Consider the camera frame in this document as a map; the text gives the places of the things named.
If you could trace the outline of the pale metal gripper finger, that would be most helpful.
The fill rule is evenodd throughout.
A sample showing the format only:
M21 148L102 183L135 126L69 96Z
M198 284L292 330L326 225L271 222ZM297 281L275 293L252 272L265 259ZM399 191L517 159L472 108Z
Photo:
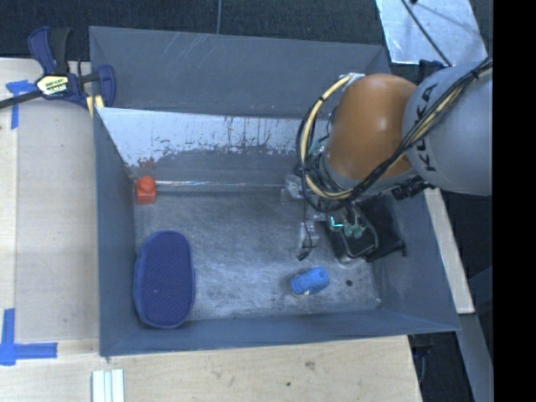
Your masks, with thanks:
M295 174L287 174L285 185L281 190L281 202L290 204L293 201L303 200L302 180Z
M305 260L318 246L319 234L314 223L302 222L296 245L296 258Z

